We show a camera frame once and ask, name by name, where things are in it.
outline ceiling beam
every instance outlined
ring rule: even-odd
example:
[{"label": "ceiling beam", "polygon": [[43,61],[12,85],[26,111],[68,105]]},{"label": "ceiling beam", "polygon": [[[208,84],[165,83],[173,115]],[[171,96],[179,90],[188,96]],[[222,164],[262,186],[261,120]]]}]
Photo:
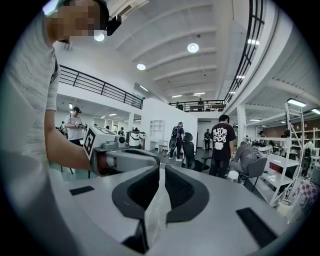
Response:
[{"label": "ceiling beam", "polygon": [[177,70],[174,72],[166,73],[164,75],[155,77],[153,80],[156,82],[161,79],[171,78],[171,77],[180,76],[180,75],[184,75],[184,74],[188,74],[188,73],[194,73],[194,72],[199,72],[199,71],[203,71],[203,70],[216,70],[216,69],[217,69],[216,65],[201,66],[201,67],[189,67],[189,68]]},{"label": "ceiling beam", "polygon": [[157,20],[160,20],[162,18],[165,18],[166,16],[169,16],[171,14],[174,14],[174,13],[178,13],[180,11],[183,11],[183,10],[188,10],[190,8],[197,8],[197,7],[206,7],[206,6],[212,6],[213,5],[213,2],[212,1],[202,1],[202,2],[196,2],[196,3],[193,3],[193,4],[185,4],[185,5],[181,5],[179,6],[178,8],[173,8],[173,9],[170,9],[168,11],[165,11],[163,13],[161,13],[160,15],[152,18],[152,19],[149,19],[147,22],[144,22],[143,24],[141,24],[140,26],[137,26],[131,33],[125,33],[126,36],[121,40],[119,41],[119,43],[117,44],[117,46],[115,47],[116,50],[118,50],[118,48],[126,41],[128,40],[132,35],[134,35],[135,33],[137,33],[138,31],[142,30],[144,27],[146,27],[147,25],[153,23],[153,22],[156,22]]},{"label": "ceiling beam", "polygon": [[155,62],[147,65],[147,68],[145,70],[149,71],[149,70],[152,70],[153,68],[159,67],[160,65],[163,65],[163,64],[166,64],[169,62],[173,62],[175,60],[179,60],[179,59],[183,59],[183,58],[187,58],[187,57],[191,57],[191,56],[196,56],[196,55],[210,54],[210,53],[215,53],[215,52],[217,52],[215,47],[204,48],[201,51],[199,50],[196,53],[192,53],[192,55],[188,51],[180,52],[180,53],[177,53],[174,55],[169,55],[167,57],[164,57],[162,59],[159,59],[158,61],[155,61]]},{"label": "ceiling beam", "polygon": [[215,27],[202,27],[198,29],[193,29],[187,32],[182,33],[176,33],[174,35],[168,36],[167,38],[164,38],[163,40],[156,41],[153,44],[146,45],[146,47],[143,47],[140,51],[137,51],[131,58],[131,61],[134,62],[136,59],[138,59],[140,56],[146,54],[147,52],[151,51],[152,49],[161,46],[163,44],[169,43],[171,41],[187,37],[190,35],[197,35],[197,34],[204,34],[204,33],[215,33],[217,30]]},{"label": "ceiling beam", "polygon": [[282,81],[278,81],[278,80],[275,80],[275,79],[271,79],[267,83],[267,86],[271,87],[271,88],[275,88],[275,89],[281,90],[281,91],[284,91],[284,92],[295,94],[295,95],[299,96],[300,98],[302,98],[302,99],[304,99],[304,100],[306,100],[308,102],[312,102],[312,103],[320,106],[320,99],[314,97],[313,95],[311,95],[307,91],[302,90],[302,89],[300,89],[298,87],[295,87],[295,86],[293,86],[291,84],[288,84],[288,83],[285,83],[285,82],[282,82]]},{"label": "ceiling beam", "polygon": [[244,107],[246,110],[267,111],[273,113],[282,113],[284,111],[282,108],[254,104],[245,104]]}]

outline cap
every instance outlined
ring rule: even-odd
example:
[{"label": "cap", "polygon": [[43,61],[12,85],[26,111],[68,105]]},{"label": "cap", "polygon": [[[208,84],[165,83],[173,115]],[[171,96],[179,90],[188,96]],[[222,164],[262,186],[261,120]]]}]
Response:
[{"label": "cap", "polygon": [[75,107],[72,109],[72,111],[77,111],[78,113],[82,113],[81,110],[80,110],[80,108],[78,108],[77,106],[75,106]]}]

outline white t-shirt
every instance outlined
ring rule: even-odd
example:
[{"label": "white t-shirt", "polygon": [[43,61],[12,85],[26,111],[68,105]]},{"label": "white t-shirt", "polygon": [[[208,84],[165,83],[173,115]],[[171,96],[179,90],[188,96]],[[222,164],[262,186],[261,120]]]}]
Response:
[{"label": "white t-shirt", "polygon": [[[82,124],[80,117],[73,117],[72,115],[68,115],[65,119],[65,124],[70,124],[70,125],[74,125],[76,122],[78,122],[79,124]],[[83,139],[83,132],[81,128],[69,128],[66,127],[67,133],[68,133],[68,140],[69,141],[73,141],[73,140],[79,140],[79,139]]]}]

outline jeans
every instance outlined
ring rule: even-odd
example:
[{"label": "jeans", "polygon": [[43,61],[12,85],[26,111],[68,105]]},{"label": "jeans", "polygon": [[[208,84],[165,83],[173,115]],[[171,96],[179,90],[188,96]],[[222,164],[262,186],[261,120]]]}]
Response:
[{"label": "jeans", "polygon": [[218,160],[218,159],[212,158],[211,159],[211,167],[209,170],[209,175],[224,178],[225,174],[227,172],[227,168],[229,166],[229,161],[230,161],[230,159]]},{"label": "jeans", "polygon": [[204,140],[204,148],[205,148],[205,150],[210,150],[210,139]]},{"label": "jeans", "polygon": [[170,157],[171,158],[174,156],[174,152],[175,152],[175,148],[176,148],[176,158],[180,159],[181,146],[182,146],[181,140],[180,140],[180,138],[177,138],[175,147],[170,150]]}]

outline white wall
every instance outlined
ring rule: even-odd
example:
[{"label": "white wall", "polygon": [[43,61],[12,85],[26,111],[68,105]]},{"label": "white wall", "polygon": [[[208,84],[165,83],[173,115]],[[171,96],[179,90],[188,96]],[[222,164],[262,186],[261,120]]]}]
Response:
[{"label": "white wall", "polygon": [[209,129],[209,132],[211,133],[212,127],[214,127],[216,124],[218,124],[219,121],[218,119],[212,119],[210,121],[198,121],[198,126],[197,126],[197,132],[198,132],[198,148],[202,148],[203,146],[203,139],[205,132],[207,129]]},{"label": "white wall", "polygon": [[150,150],[150,121],[164,120],[164,139],[169,141],[174,126],[183,122],[185,132],[193,136],[193,144],[196,146],[198,119],[190,113],[165,104],[153,98],[147,98],[143,102],[140,131],[146,132],[145,149]]},{"label": "white wall", "polygon": [[163,91],[156,87],[146,72],[138,70],[133,62],[106,44],[106,41],[99,43],[92,38],[92,41],[74,42],[70,51],[65,50],[60,42],[53,46],[60,65],[101,79],[131,94],[135,83],[138,83],[167,102]]}]

